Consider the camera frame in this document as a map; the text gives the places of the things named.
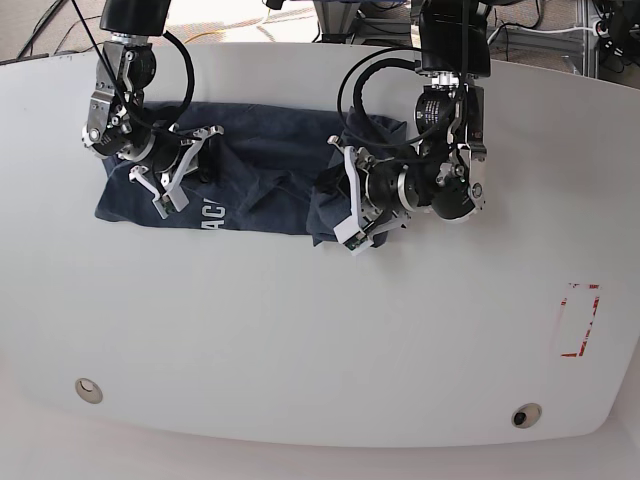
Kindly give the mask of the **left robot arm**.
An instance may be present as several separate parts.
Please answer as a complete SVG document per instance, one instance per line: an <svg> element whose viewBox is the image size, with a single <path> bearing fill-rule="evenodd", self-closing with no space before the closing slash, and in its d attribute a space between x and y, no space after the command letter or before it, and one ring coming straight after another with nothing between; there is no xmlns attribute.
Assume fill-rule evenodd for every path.
<svg viewBox="0 0 640 480"><path fill-rule="evenodd" d="M328 144L343 157L329 170L325 187L350 203L333 228L339 244L358 255L386 233L404 228L414 213L435 213L463 222L485 207L484 90L479 78L491 74L487 20L492 1L414 1L411 22L417 36L407 51L412 60L392 57L392 49L373 53L346 74L354 82L352 107L357 128L346 144ZM412 71L428 81L419 96L417 136L393 141L364 108L363 90L386 68Z"/></svg>

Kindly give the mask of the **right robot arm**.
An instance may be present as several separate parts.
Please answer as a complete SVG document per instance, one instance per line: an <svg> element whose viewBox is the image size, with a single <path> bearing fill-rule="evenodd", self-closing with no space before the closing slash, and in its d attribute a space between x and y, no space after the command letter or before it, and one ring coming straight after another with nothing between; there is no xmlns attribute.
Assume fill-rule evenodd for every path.
<svg viewBox="0 0 640 480"><path fill-rule="evenodd" d="M217 125L178 130L179 118L191 105L196 79L186 47L165 28L169 9L167 1L105 3L100 28L110 38L92 45L98 57L96 80L82 130L84 146L98 158L131 163L130 181L150 193L161 218L188 205L182 181L194 172L209 173L200 153L224 133ZM187 75L182 102L159 110L144 105L144 90L157 70L153 37L177 48Z"/></svg>

